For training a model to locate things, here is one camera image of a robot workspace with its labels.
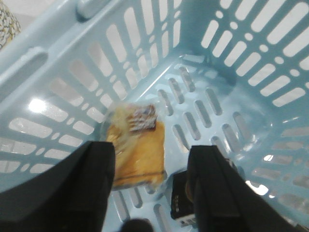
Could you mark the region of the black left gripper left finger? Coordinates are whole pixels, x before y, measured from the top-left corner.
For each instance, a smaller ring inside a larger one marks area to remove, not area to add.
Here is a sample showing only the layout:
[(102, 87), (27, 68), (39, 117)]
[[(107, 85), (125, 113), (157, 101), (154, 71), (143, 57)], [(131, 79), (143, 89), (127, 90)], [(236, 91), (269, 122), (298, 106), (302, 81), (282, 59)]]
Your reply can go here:
[(0, 195), (3, 232), (99, 232), (115, 173), (110, 142), (87, 142)]

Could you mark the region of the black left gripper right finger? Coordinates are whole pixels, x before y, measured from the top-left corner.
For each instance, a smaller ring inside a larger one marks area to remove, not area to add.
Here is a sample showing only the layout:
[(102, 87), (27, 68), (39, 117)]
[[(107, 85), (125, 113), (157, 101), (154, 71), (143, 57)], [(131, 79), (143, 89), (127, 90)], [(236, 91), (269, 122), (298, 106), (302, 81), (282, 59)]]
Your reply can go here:
[(200, 232), (302, 232), (256, 194), (214, 145), (191, 147), (187, 180)]

